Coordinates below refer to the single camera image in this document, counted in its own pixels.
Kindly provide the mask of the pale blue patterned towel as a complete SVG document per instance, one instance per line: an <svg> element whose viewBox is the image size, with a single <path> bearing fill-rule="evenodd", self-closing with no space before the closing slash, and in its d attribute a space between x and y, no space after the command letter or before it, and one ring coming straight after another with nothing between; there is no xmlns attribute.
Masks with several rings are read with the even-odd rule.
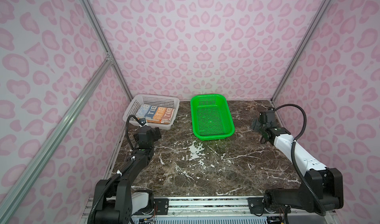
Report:
<svg viewBox="0 0 380 224"><path fill-rule="evenodd" d="M148 123L170 124L174 112L174 108L143 104L135 116L138 119L145 118Z"/></svg>

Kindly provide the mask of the white plastic basket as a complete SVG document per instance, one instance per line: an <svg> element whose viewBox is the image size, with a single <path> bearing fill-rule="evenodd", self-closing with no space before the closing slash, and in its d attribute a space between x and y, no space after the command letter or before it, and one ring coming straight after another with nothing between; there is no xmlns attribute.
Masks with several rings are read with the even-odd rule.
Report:
<svg viewBox="0 0 380 224"><path fill-rule="evenodd" d="M170 130L174 124L180 100L175 97L139 94L128 105L123 121L130 115L146 120L148 125Z"/></svg>

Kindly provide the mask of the green plastic basket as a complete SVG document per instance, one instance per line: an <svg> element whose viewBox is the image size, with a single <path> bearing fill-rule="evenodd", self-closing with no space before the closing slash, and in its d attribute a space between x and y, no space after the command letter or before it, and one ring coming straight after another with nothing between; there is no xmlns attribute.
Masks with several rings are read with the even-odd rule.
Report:
<svg viewBox="0 0 380 224"><path fill-rule="evenodd" d="M202 94L191 99L194 135L202 140L222 140L232 136L235 125L224 96Z"/></svg>

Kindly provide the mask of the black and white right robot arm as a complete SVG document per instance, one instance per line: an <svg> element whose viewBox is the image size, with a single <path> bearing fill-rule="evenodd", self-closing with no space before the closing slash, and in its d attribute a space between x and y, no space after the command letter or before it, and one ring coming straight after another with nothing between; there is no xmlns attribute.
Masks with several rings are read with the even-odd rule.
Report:
<svg viewBox="0 0 380 224"><path fill-rule="evenodd" d="M291 132L278 126L274 110L261 111L251 128L261 134L262 144L270 143L291 161L301 180L298 188L267 189L263 198L265 208L289 206L324 216L327 211L344 206L342 173L318 161Z"/></svg>

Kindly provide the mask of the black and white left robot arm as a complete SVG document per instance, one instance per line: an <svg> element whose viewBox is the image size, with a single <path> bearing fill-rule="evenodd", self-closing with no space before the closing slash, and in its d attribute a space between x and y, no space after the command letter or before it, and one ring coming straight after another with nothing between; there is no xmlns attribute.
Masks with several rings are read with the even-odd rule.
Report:
<svg viewBox="0 0 380 224"><path fill-rule="evenodd" d="M109 179L100 180L95 187L89 224L128 224L133 211L131 186L154 155L154 143L161 139L160 128L143 126L134 135L137 147L128 162Z"/></svg>

